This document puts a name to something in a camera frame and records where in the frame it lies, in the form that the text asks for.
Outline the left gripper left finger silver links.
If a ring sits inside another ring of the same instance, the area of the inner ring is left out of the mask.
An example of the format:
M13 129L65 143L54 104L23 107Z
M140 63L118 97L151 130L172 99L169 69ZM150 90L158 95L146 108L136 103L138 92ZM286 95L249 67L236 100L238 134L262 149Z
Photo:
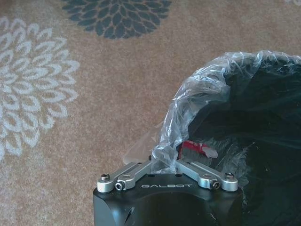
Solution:
M123 192L135 187L136 182L151 172L151 155L145 162L130 162L113 173L104 173L97 181L97 191L109 193Z

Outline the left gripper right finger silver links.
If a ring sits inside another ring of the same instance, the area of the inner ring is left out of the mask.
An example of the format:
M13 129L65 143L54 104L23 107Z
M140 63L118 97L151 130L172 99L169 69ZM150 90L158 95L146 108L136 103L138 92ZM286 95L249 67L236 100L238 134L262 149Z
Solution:
M195 180L201 188L224 191L237 191L238 180L232 173L221 173L200 162L176 161L179 173L185 174Z

